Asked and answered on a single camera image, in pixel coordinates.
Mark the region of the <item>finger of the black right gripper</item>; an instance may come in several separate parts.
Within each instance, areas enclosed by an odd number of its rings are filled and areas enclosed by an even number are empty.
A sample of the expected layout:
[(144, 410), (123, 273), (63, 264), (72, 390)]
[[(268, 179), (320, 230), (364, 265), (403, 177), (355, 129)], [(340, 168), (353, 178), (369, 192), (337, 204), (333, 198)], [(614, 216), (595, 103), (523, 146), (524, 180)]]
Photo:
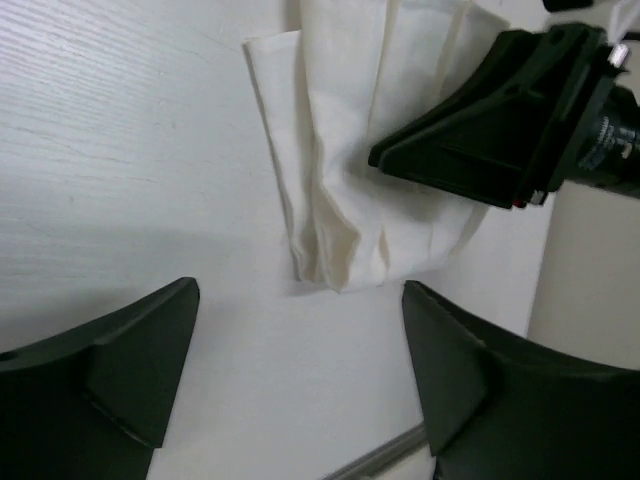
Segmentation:
[(369, 165), (485, 204), (523, 207), (519, 189), (548, 112), (529, 89), (541, 40), (524, 30), (499, 34), (461, 87), (371, 148)]

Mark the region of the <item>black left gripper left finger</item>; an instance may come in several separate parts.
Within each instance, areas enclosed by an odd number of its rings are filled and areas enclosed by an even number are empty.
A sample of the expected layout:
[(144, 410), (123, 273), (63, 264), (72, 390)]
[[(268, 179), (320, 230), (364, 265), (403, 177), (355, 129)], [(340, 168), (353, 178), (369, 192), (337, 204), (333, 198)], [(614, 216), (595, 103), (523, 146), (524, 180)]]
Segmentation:
[(167, 432), (200, 290), (180, 278), (1, 355), (4, 479), (144, 479)]

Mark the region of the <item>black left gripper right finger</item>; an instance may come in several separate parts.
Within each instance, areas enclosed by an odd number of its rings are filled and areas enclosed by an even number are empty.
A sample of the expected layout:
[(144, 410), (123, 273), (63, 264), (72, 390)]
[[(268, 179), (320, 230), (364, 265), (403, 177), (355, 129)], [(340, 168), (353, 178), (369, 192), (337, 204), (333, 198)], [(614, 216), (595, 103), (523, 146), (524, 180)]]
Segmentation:
[(639, 374), (529, 341), (409, 281), (405, 333), (438, 479), (635, 479)]

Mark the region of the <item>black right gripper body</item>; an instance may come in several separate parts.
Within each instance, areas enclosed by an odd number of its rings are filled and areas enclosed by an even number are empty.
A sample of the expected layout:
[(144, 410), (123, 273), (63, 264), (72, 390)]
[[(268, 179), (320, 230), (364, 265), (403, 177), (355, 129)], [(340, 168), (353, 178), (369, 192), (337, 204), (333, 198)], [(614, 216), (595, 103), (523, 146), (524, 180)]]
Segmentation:
[(551, 82), (560, 111), (547, 122), (549, 137), (517, 203), (542, 205), (567, 181), (638, 199), (639, 101), (617, 79), (629, 72), (639, 34), (610, 42), (603, 28), (571, 22), (549, 27), (545, 39), (563, 49)]

